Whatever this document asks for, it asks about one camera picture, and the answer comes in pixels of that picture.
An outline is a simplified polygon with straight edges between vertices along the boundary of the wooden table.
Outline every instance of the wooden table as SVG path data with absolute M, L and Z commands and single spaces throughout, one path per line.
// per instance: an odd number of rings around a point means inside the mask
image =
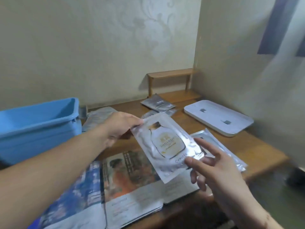
M 178 108 L 179 111 L 176 112 L 172 118 L 187 133 L 192 134 L 208 128 L 203 123 L 200 123 L 199 121 L 185 114 L 183 111 L 183 108 L 186 105 L 196 102 L 196 98 L 200 97 L 198 94 L 194 93 L 192 90 L 189 90 L 188 93 L 185 94 L 185 91 L 182 90 L 160 94 L 160 96 L 177 106 L 176 108 Z M 141 105 L 141 101 L 142 100 L 136 100 L 122 104 L 115 104 L 111 105 L 111 107 L 117 111 L 127 112 L 141 117 L 144 113 L 150 110 Z M 289 160 L 289 158 L 283 152 L 254 137 L 246 131 L 242 131 L 236 136 L 229 138 L 215 132 L 210 128 L 208 129 L 221 143 L 223 143 L 224 146 L 226 146 L 229 150 L 248 164 L 247 170 L 242 174 L 246 181 L 250 181 L 261 174 L 271 171 Z M 112 148 L 109 148 L 101 153 L 98 159 L 102 160 L 109 156 L 136 148 L 139 148 L 139 145 L 134 138 L 129 140 L 119 140 Z M 168 220 L 182 214 L 193 204 L 199 201 L 203 201 L 201 191 L 197 191 L 189 196 L 177 200 L 172 204 L 165 205 L 161 211 L 151 214 L 144 219 L 131 224 L 128 226 L 128 228 L 150 229 L 162 227 Z

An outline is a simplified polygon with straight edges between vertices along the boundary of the perfume bottle illustration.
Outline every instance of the perfume bottle illustration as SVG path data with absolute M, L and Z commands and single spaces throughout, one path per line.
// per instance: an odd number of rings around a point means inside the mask
M 163 127 L 156 122 L 148 127 L 151 132 L 151 141 L 158 152 L 167 159 L 171 159 L 185 150 L 182 139 L 170 128 Z

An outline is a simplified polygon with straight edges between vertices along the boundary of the hand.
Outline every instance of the hand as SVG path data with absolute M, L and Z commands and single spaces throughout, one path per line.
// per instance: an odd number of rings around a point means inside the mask
M 107 131 L 107 147 L 110 147 L 130 128 L 141 124 L 143 119 L 125 112 L 114 112 L 99 127 Z
M 241 215 L 249 215 L 254 211 L 259 211 L 261 216 L 263 209 L 252 196 L 233 159 L 201 138 L 195 138 L 195 141 L 211 152 L 215 158 L 204 157 L 198 161 L 187 157 L 185 164 L 193 168 L 191 182 L 197 182 L 203 191 L 206 190 L 205 184 L 207 184 L 220 208 L 234 221 L 241 220 Z

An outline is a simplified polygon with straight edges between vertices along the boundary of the plastic wrapper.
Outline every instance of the plastic wrapper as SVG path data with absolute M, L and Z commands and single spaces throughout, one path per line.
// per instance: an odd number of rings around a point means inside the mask
M 104 107 L 97 109 L 96 111 L 89 112 L 88 118 L 82 127 L 82 131 L 86 132 L 103 123 L 113 112 L 117 111 L 112 107 Z
M 188 168 L 186 157 L 204 156 L 194 139 L 164 112 L 144 119 L 131 131 L 164 183 Z
M 220 148 L 222 151 L 224 151 L 230 157 L 232 157 L 236 166 L 237 166 L 237 168 L 238 168 L 238 170 L 240 172 L 243 172 L 243 171 L 246 170 L 246 167 L 248 165 L 244 161 L 242 161 L 240 158 L 238 158 L 234 153 L 232 153 L 230 150 L 228 150 L 222 143 L 220 143 L 220 141 L 217 140 L 207 128 L 205 130 L 202 130 L 202 131 L 191 134 L 191 137 L 202 138 L 202 139 L 206 140 L 207 142 L 210 142 L 214 146 Z M 202 149 L 205 151 L 207 157 L 214 158 L 214 156 L 208 150 L 206 150 L 204 148 L 202 148 Z
M 150 98 L 143 100 L 141 104 L 158 112 L 164 112 L 175 107 L 170 102 L 163 100 L 158 94 L 154 94 Z
M 177 109 L 170 109 L 170 110 L 167 110 L 165 111 L 164 113 L 166 113 L 168 116 L 172 116 L 174 115 L 175 113 L 177 112 Z M 155 115 L 159 113 L 158 111 L 155 111 L 155 110 L 150 110 L 149 112 L 145 113 L 143 116 L 141 116 L 142 119 L 145 119 L 147 117 L 150 117 L 152 115 Z

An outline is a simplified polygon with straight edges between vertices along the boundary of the blue plastic basket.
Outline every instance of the blue plastic basket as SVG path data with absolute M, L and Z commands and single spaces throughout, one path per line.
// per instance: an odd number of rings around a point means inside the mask
M 77 98 L 0 111 L 0 159 L 16 164 L 81 134 Z

